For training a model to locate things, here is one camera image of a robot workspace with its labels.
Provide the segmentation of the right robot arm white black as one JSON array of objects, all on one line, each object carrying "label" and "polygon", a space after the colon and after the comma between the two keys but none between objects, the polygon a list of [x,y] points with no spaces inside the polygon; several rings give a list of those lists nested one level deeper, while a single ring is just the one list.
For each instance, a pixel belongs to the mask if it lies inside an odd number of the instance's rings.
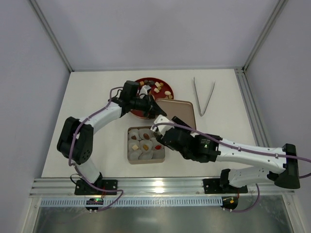
[{"label": "right robot arm white black", "polygon": [[151,130],[157,141],[179,152],[186,160],[199,163],[234,162],[245,164],[243,169],[223,169],[220,187],[223,190],[249,184],[272,182],[285,189],[299,189],[300,178],[296,147],[267,148],[239,144],[218,135],[201,133],[179,119],[174,121],[159,115]]}]

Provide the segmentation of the metal tongs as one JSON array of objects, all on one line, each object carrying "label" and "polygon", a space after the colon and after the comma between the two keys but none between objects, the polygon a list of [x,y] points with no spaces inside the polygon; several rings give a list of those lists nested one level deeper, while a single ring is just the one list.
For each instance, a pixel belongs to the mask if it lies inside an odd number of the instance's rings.
[{"label": "metal tongs", "polygon": [[198,114],[200,117],[203,117],[207,112],[207,108],[209,107],[211,98],[213,96],[215,86],[216,86],[216,81],[211,82],[208,89],[204,89],[199,86],[196,78],[193,77],[192,85],[193,85],[195,103],[197,106]]}]

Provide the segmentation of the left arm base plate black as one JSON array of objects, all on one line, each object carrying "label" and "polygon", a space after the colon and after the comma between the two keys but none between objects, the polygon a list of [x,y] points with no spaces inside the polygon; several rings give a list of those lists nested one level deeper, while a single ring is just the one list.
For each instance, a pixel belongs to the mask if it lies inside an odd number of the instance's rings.
[{"label": "left arm base plate black", "polygon": [[76,182],[74,194],[77,196],[86,196],[86,195],[116,195],[118,188],[117,180],[107,180],[101,179],[95,184],[96,188],[90,186],[83,179],[79,179]]}]

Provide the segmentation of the gold tin lid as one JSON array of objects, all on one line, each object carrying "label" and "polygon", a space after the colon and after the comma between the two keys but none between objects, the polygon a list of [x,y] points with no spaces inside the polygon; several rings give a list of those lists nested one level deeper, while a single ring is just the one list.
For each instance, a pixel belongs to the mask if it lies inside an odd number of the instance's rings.
[{"label": "gold tin lid", "polygon": [[156,103],[167,114],[168,119],[171,120],[176,116],[191,128],[196,129],[194,108],[191,102],[159,98]]}]

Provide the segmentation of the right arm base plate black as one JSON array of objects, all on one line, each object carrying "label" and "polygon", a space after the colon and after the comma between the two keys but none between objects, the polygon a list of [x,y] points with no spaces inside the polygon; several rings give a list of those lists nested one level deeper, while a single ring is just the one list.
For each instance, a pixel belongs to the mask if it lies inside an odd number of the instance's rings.
[{"label": "right arm base plate black", "polygon": [[240,188],[233,187],[229,184],[229,181],[225,181],[221,178],[208,178],[203,179],[203,188],[205,194],[237,194],[248,193],[247,186]]}]

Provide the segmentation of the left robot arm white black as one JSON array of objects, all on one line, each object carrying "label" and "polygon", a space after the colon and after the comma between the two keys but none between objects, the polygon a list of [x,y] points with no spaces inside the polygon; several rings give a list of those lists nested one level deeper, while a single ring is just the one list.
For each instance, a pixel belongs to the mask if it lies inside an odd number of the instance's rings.
[{"label": "left robot arm white black", "polygon": [[68,165],[73,166],[92,189],[112,193],[112,190],[105,190],[100,185],[103,176],[90,158],[94,135],[100,129],[132,110],[142,111],[149,118],[167,115],[153,97],[147,94],[140,98],[138,88],[139,83],[126,81],[122,87],[110,90],[108,102],[101,109],[86,117],[68,117],[65,120],[56,149],[68,159]]}]

